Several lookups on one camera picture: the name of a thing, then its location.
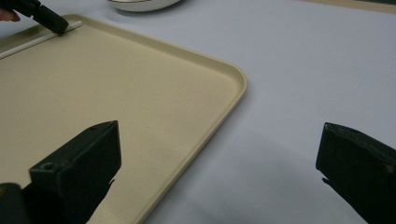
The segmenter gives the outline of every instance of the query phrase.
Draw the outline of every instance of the white surface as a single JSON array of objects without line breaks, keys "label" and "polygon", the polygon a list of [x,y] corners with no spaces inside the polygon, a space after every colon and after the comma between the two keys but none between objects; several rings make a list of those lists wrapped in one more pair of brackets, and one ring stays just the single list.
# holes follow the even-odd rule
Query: white surface
[{"label": "white surface", "polygon": [[[315,160],[325,121],[396,148],[396,15],[293,0],[183,0],[150,13],[41,2],[247,75],[245,99],[147,223],[365,223],[321,182]],[[34,24],[1,22],[0,38]]]},{"label": "white surface", "polygon": [[178,1],[179,0],[108,0],[108,3],[121,10],[142,12],[169,7]]}]

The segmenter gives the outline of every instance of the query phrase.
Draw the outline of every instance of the white bowl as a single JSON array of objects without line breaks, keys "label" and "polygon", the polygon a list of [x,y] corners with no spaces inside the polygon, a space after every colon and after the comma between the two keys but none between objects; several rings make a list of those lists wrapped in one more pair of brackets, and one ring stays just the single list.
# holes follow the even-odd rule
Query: white bowl
[{"label": "white bowl", "polygon": [[111,6],[125,11],[152,11],[169,7],[180,0],[108,0]]}]

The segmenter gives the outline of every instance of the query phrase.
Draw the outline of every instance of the brown edge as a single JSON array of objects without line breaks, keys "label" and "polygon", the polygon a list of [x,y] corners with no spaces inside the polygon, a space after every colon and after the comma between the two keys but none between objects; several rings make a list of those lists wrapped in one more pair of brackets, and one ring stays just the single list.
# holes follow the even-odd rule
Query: brown edge
[{"label": "brown edge", "polygon": [[396,6],[388,5],[388,4],[361,2],[356,0],[300,0],[300,1],[320,3],[324,5],[331,5],[338,7],[352,7],[362,10],[396,14]]}]

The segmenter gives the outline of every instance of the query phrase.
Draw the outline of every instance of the white table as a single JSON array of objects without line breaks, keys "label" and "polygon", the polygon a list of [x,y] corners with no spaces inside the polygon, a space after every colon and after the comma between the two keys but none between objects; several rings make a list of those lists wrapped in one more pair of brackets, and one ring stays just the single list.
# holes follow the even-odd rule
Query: white table
[{"label": "white table", "polygon": [[[129,13],[42,0],[234,63],[247,95],[147,223],[365,223],[315,161],[324,122],[396,148],[396,15],[293,0],[183,0]],[[34,21],[1,22],[0,38]]]}]

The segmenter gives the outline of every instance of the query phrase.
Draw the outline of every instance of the white stick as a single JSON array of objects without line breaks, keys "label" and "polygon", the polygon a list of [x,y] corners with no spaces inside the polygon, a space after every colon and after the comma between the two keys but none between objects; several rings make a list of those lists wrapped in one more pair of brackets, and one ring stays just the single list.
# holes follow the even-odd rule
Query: white stick
[{"label": "white stick", "polygon": [[[74,29],[82,26],[82,24],[83,24],[82,21],[76,21],[73,24],[69,24],[69,26],[67,26],[67,28],[66,28],[66,31],[64,31],[64,32],[66,33],[66,32],[69,32],[71,30],[74,30]],[[6,58],[7,56],[9,56],[11,54],[20,52],[20,51],[22,51],[24,49],[28,49],[28,48],[36,45],[36,44],[42,43],[42,42],[44,42],[46,40],[49,40],[49,39],[51,39],[51,38],[53,38],[55,36],[57,36],[57,34],[55,34],[55,33],[49,33],[49,34],[46,34],[46,35],[42,35],[42,36],[40,36],[40,37],[38,37],[38,38],[36,38],[34,40],[31,40],[31,41],[29,41],[27,43],[19,45],[19,46],[13,48],[13,49],[9,49],[9,50],[7,50],[5,52],[2,52],[2,53],[0,53],[0,60],[3,59],[3,58]]]}]

